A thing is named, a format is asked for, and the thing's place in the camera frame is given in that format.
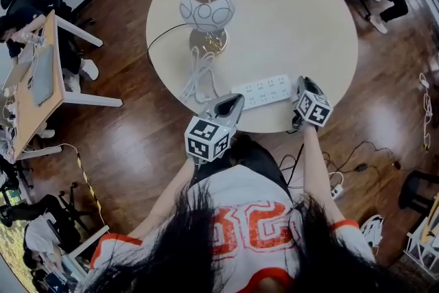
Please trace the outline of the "yellow black striped floor strip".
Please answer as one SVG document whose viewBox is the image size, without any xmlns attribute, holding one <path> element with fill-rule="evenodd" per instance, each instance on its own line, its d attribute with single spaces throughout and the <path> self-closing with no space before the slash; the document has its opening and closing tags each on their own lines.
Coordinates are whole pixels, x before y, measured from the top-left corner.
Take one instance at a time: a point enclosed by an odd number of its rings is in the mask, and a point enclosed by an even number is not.
<svg viewBox="0 0 439 293">
<path fill-rule="evenodd" d="M 85 169 L 83 168 L 82 160 L 81 160 L 79 152 L 76 152 L 76 158 L 77 158 L 78 167 L 80 168 L 81 173 L 82 173 L 82 177 L 83 177 L 83 179 L 84 179 L 84 181 L 86 183 L 86 186 L 88 187 L 89 193 L 91 194 L 91 196 L 92 196 L 92 198 L 93 198 L 93 200 L 94 200 L 94 202 L 96 204 L 97 211 L 98 211 L 98 214 L 99 214 L 99 218 L 102 221 L 102 224 L 105 226 L 106 223 L 105 223 L 105 221 L 103 219 L 103 216 L 102 216 L 102 206 L 101 206 L 101 204 L 99 202 L 99 199 L 97 198 L 97 195 L 96 195 L 92 185 L 89 182 L 89 179 L 88 179 L 88 176 L 87 176 L 87 174 L 85 172 Z"/>
</svg>

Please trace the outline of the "white globe table lamp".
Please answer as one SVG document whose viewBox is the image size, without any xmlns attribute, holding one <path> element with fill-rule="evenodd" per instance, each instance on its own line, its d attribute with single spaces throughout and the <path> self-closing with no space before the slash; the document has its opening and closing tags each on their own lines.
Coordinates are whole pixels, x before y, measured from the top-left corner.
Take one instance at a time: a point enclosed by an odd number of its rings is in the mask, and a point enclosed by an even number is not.
<svg viewBox="0 0 439 293">
<path fill-rule="evenodd" d="M 182 19 L 191 27 L 189 47 L 220 55 L 228 44 L 226 26 L 235 13 L 233 0 L 180 0 Z"/>
</svg>

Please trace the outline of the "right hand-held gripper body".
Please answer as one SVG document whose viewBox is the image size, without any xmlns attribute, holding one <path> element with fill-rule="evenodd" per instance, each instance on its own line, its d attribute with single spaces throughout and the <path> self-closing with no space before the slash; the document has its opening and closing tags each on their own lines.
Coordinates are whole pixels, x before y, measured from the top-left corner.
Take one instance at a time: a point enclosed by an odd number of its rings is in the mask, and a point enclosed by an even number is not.
<svg viewBox="0 0 439 293">
<path fill-rule="evenodd" d="M 306 90 L 297 92 L 297 99 L 293 102 L 292 107 L 294 113 L 292 118 L 293 130 L 300 130 L 304 122 L 322 128 L 333 112 L 332 105 L 324 95 Z"/>
</svg>

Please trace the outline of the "silver open laptop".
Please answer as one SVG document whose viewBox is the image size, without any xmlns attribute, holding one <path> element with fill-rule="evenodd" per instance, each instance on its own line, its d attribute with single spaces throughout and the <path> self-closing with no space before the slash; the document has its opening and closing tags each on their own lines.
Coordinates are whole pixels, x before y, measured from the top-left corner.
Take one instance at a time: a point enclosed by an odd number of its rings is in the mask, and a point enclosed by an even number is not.
<svg viewBox="0 0 439 293">
<path fill-rule="evenodd" d="M 34 54 L 35 45 L 28 43 L 19 54 L 17 62 L 11 68 L 3 84 L 3 89 L 10 88 L 21 81 L 34 61 Z"/>
</svg>

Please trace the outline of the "black frame chair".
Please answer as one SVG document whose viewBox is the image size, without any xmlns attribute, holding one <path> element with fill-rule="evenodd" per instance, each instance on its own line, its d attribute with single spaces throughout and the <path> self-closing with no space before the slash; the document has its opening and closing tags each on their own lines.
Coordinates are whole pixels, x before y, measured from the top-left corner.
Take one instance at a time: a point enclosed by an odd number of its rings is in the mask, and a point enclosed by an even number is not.
<svg viewBox="0 0 439 293">
<path fill-rule="evenodd" d="M 427 174 L 418 170 L 411 171 L 401 187 L 398 200 L 400 209 L 410 208 L 423 216 L 429 215 L 434 200 L 428 199 L 418 192 L 422 181 L 427 181 L 429 184 L 439 185 L 439 176 Z"/>
</svg>

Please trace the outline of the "person's right forearm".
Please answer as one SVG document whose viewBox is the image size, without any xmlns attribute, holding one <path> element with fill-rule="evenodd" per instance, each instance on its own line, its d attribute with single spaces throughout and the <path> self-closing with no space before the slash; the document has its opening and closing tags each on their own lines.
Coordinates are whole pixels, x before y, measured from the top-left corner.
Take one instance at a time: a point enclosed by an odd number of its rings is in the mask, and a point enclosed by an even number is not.
<svg viewBox="0 0 439 293">
<path fill-rule="evenodd" d="M 304 192 L 324 209 L 330 223 L 340 222 L 345 217 L 331 196 L 329 173 L 316 128 L 305 122 L 302 126 L 302 133 L 304 137 Z"/>
</svg>

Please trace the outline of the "light wood work table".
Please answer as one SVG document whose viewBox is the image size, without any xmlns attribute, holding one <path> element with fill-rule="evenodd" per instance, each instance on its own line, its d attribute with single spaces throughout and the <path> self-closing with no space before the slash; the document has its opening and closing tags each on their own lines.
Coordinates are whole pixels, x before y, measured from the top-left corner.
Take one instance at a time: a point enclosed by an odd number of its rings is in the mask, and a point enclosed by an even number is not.
<svg viewBox="0 0 439 293">
<path fill-rule="evenodd" d="M 42 124 L 46 122 L 62 104 L 108 106 L 116 108 L 123 105 L 121 99 L 88 95 L 85 93 L 73 93 L 65 90 L 58 47 L 58 28 L 62 28 L 97 47 L 100 47 L 103 44 L 102 40 L 60 18 L 54 11 L 51 11 L 47 15 L 43 27 L 43 35 L 47 39 L 47 43 L 52 45 L 54 49 L 52 65 L 54 91 L 51 97 L 38 106 L 34 103 L 31 89 L 27 86 L 32 76 L 30 70 L 26 72 L 21 81 L 16 85 L 13 111 L 13 114 L 15 115 L 15 134 L 12 140 L 12 145 L 8 148 L 8 158 L 12 162 L 62 151 L 62 148 L 59 146 L 48 147 L 45 150 L 37 150 L 33 152 L 27 152 L 25 150 L 29 142 L 39 131 Z"/>
</svg>

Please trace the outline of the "person's black trousers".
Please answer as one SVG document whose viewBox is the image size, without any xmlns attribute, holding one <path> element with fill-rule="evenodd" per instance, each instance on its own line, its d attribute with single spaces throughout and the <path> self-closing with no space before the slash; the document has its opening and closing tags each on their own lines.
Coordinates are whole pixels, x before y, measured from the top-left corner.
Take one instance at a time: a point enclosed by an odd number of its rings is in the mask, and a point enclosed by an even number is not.
<svg viewBox="0 0 439 293">
<path fill-rule="evenodd" d="M 193 186 L 201 180 L 237 165 L 247 167 L 266 177 L 289 194 L 287 182 L 274 157 L 262 145 L 253 141 L 248 134 L 239 135 L 222 157 L 201 165 L 193 175 L 190 185 Z"/>
</svg>

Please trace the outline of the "grey closed laptop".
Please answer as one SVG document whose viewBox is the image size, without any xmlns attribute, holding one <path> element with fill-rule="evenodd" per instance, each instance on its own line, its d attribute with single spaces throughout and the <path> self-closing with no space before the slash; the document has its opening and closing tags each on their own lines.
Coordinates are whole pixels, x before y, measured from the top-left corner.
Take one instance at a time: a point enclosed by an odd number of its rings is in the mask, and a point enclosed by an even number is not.
<svg viewBox="0 0 439 293">
<path fill-rule="evenodd" d="M 54 91 L 54 47 L 48 45 L 39 52 L 32 76 L 31 91 L 36 106 L 48 100 Z"/>
</svg>

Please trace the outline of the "black office chair base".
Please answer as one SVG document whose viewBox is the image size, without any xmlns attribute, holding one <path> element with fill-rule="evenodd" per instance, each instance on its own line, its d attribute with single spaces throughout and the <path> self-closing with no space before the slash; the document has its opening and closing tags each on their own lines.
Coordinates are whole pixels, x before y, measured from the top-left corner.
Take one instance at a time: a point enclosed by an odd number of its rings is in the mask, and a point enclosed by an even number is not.
<svg viewBox="0 0 439 293">
<path fill-rule="evenodd" d="M 78 184 L 76 182 L 72 182 L 69 189 L 69 201 L 67 202 L 64 199 L 64 196 L 66 195 L 66 192 L 64 190 L 61 190 L 58 194 L 59 200 L 61 201 L 62 205 L 64 206 L 64 210 L 69 218 L 69 220 L 72 223 L 77 223 L 82 229 L 88 234 L 91 235 L 91 230 L 85 223 L 82 221 L 82 217 L 84 216 L 90 216 L 93 214 L 92 211 L 82 211 L 78 210 L 75 205 L 75 194 L 74 190 L 78 187 Z"/>
</svg>

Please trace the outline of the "person's white orange jersey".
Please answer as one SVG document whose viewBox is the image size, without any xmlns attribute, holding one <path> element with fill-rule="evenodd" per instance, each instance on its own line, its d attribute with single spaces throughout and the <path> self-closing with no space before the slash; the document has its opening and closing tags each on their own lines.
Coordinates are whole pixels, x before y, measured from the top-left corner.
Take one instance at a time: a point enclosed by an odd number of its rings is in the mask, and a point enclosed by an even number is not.
<svg viewBox="0 0 439 293">
<path fill-rule="evenodd" d="M 105 235 L 75 293 L 291 292 L 375 264 L 356 222 L 329 223 L 242 165 L 184 190 L 176 212 L 143 239 Z"/>
</svg>

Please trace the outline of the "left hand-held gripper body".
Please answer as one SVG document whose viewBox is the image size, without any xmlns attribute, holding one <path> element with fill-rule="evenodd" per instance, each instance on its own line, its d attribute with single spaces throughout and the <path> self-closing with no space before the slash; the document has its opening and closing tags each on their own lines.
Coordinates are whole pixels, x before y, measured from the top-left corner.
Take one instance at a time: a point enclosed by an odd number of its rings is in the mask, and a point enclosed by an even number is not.
<svg viewBox="0 0 439 293">
<path fill-rule="evenodd" d="M 203 112 L 185 130 L 186 153 L 199 161 L 212 162 L 229 149 L 235 135 L 235 118 Z"/>
</svg>

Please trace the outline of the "white black bag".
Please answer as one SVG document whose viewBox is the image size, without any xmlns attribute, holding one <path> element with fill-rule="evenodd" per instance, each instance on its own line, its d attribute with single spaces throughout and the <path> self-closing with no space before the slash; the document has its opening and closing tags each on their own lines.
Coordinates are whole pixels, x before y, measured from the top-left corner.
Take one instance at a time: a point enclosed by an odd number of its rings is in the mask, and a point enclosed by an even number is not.
<svg viewBox="0 0 439 293">
<path fill-rule="evenodd" d="M 382 227 L 384 218 L 381 215 L 373 215 L 367 219 L 361 226 L 365 240 L 372 248 L 377 248 L 382 240 Z"/>
</svg>

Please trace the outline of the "person's left forearm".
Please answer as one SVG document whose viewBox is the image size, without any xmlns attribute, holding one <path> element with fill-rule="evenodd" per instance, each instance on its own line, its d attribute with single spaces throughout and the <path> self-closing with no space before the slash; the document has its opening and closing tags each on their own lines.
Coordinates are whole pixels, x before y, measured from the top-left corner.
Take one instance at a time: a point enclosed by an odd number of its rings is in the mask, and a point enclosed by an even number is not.
<svg viewBox="0 0 439 293">
<path fill-rule="evenodd" d="M 163 193 L 158 197 L 149 215 L 144 221 L 142 221 L 142 223 L 140 223 L 140 225 L 129 233 L 128 236 L 144 240 L 149 232 L 165 222 L 172 214 L 181 191 L 191 182 L 194 171 L 194 161 L 192 159 L 187 159 L 170 184 L 168 184 Z"/>
</svg>

